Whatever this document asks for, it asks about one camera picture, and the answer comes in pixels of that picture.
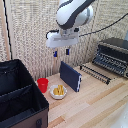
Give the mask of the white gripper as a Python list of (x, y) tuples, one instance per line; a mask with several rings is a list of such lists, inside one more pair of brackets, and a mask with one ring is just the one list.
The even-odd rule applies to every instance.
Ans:
[[(57, 48), (77, 44), (78, 33), (78, 28), (51, 30), (46, 34), (46, 46), (49, 48)], [(70, 55), (70, 48), (66, 48), (66, 55)], [(58, 56), (57, 49), (54, 50), (53, 56)]]

